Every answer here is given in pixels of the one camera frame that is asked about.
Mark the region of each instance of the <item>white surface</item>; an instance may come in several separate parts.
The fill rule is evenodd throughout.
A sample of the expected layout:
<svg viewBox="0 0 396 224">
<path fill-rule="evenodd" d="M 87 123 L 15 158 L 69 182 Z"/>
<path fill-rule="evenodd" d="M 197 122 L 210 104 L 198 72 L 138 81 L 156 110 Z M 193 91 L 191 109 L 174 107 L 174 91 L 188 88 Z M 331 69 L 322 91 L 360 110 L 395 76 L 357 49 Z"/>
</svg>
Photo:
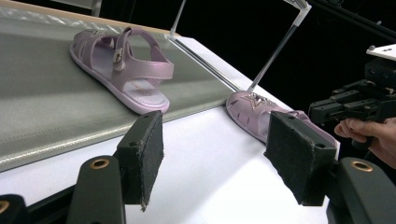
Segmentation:
<svg viewBox="0 0 396 224">
<path fill-rule="evenodd" d="M 181 38 L 241 87 L 251 81 L 191 38 Z M 276 101 L 260 87 L 257 93 Z M 112 155 L 121 137 L 0 173 L 0 195 L 36 203 L 76 183 L 79 166 Z M 324 206 L 303 207 L 223 107 L 163 125 L 164 158 L 146 212 L 126 205 L 128 223 L 328 223 Z"/>
<path fill-rule="evenodd" d="M 396 44 L 378 47 L 373 50 L 367 49 L 366 52 L 374 56 L 396 61 Z"/>
</svg>

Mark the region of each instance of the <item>sandal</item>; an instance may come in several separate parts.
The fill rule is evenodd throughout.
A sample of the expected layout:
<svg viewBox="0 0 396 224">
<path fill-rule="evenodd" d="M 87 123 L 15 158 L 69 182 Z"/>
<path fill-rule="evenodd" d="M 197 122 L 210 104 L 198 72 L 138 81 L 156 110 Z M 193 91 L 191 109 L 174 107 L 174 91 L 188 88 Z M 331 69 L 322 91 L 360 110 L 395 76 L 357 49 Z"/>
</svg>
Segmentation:
<svg viewBox="0 0 396 224">
<path fill-rule="evenodd" d="M 138 60 L 128 42 L 140 35 L 150 45 L 151 61 Z M 154 110 L 165 113 L 169 100 L 159 90 L 171 79 L 174 65 L 163 55 L 157 41 L 139 27 L 127 27 L 120 35 L 85 30 L 75 35 L 70 55 L 85 72 L 99 80 L 119 100 L 142 115 Z"/>
<path fill-rule="evenodd" d="M 267 143 L 271 111 L 278 111 L 293 115 L 295 118 L 300 119 L 310 129 L 320 134 L 333 146 L 336 146 L 336 140 L 312 123 L 304 111 L 288 111 L 254 92 L 234 92 L 227 99 L 226 108 L 228 114 L 235 123 L 265 144 Z"/>
</svg>

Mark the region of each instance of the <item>lavender sandal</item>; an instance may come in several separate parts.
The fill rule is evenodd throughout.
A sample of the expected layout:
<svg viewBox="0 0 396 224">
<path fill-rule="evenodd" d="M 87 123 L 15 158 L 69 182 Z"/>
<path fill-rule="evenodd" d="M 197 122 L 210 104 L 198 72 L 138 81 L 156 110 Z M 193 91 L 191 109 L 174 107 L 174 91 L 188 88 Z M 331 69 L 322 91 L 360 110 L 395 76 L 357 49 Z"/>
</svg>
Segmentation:
<svg viewBox="0 0 396 224">
<path fill-rule="evenodd" d="M 134 57 L 129 36 L 140 35 L 150 45 L 151 61 Z M 121 35 L 85 30 L 75 35 L 70 55 L 85 72 L 105 85 L 119 100 L 138 114 L 163 113 L 169 100 L 158 87 L 173 77 L 174 65 L 163 55 L 157 41 L 139 27 L 128 27 Z"/>
<path fill-rule="evenodd" d="M 310 129 L 319 133 L 329 143 L 336 146 L 336 140 L 312 123 L 304 111 L 288 111 L 254 92 L 234 92 L 227 99 L 226 108 L 233 121 L 246 132 L 264 143 L 267 143 L 271 111 L 279 111 L 291 114 L 295 118 L 302 120 Z"/>
</svg>

